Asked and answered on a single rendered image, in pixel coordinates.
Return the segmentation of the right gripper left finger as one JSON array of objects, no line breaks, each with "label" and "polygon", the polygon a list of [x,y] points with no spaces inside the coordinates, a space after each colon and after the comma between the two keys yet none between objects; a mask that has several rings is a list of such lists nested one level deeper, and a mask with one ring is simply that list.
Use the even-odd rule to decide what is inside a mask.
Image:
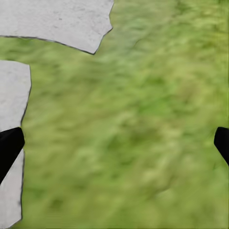
[{"label": "right gripper left finger", "polygon": [[0,132],[0,184],[25,145],[22,129]]}]

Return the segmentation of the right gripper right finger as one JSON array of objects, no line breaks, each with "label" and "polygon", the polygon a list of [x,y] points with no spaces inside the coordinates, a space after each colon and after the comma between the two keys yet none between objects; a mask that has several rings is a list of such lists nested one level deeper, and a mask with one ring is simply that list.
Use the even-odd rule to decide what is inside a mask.
[{"label": "right gripper right finger", "polygon": [[222,154],[226,162],[229,164],[229,129],[224,127],[218,127],[215,138],[214,145],[218,151]]}]

